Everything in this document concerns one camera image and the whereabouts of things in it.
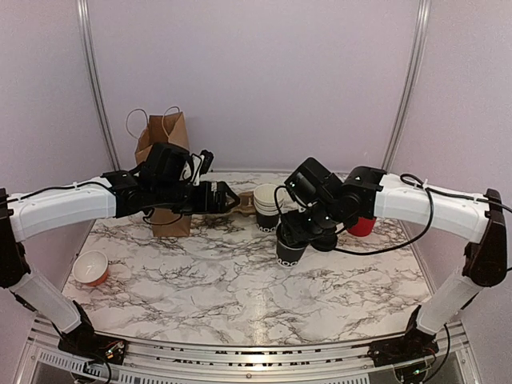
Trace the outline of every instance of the brown paper bag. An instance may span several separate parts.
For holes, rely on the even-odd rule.
[[[171,109],[177,109],[175,114],[167,114]],[[137,165],[147,159],[151,147],[156,142],[168,142],[183,148],[189,149],[189,138],[186,134],[185,115],[176,106],[169,108],[163,116],[150,116],[147,127],[138,139],[137,150],[135,151],[135,161]],[[173,214],[170,210],[157,208],[151,216],[153,225],[153,236],[161,237],[186,237],[190,236],[190,216],[184,216],[181,220],[168,226],[158,225],[159,223],[172,222],[179,218],[179,215]]]

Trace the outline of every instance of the paper bag handle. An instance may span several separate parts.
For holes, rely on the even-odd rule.
[[[134,138],[135,140],[138,140],[138,137],[135,136],[134,134],[132,134],[130,132],[130,129],[128,129],[128,119],[130,118],[131,114],[133,112],[137,112],[138,110],[140,110],[141,112],[144,113],[144,116],[146,116],[146,126],[148,126],[150,124],[150,120],[149,118],[147,117],[147,113],[144,111],[144,109],[142,108],[135,108],[134,110],[132,110],[131,112],[128,113],[128,116],[126,116],[126,121],[125,121],[125,128],[126,128],[126,132],[128,132],[128,135],[130,135],[132,138]]]
[[[170,136],[170,132],[167,133],[167,130],[166,130],[166,125],[164,124],[165,122],[165,118],[167,116],[167,112],[169,112],[170,110],[172,109],[176,109],[178,110],[178,113],[181,113],[182,111],[179,109],[179,106],[170,106],[169,108],[166,109],[166,111],[163,113],[163,116],[162,116],[162,129],[163,129],[163,133],[166,134],[167,138],[169,138]]]

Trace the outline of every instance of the white marble surface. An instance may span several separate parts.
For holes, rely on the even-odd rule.
[[[285,174],[209,174],[237,192]],[[339,245],[373,250],[403,242],[396,222],[378,220],[366,238]],[[405,329],[429,292],[409,248],[362,257],[310,247],[283,268],[275,235],[255,217],[196,217],[190,238],[152,238],[141,215],[99,220],[83,252],[101,250],[110,276],[95,288],[69,278],[64,294],[98,330],[174,342],[277,345],[365,338]]]

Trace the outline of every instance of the black paper cup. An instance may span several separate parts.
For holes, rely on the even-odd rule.
[[[279,265],[284,266],[285,268],[291,268],[292,266],[296,266],[300,261],[301,257],[304,255],[304,252],[307,248],[307,242],[288,246],[282,241],[280,225],[277,228],[277,237],[278,242],[276,245],[276,257]]]
[[[261,232],[274,232],[279,223],[279,213],[256,210],[256,223]]]

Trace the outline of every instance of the stacked cups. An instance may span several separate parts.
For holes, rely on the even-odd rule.
[[[274,192],[278,188],[275,184],[262,184],[254,190],[254,207],[256,208],[256,222],[262,232],[273,232],[278,226],[279,212],[275,204]],[[285,201],[285,191],[278,191],[278,205],[282,208]]]

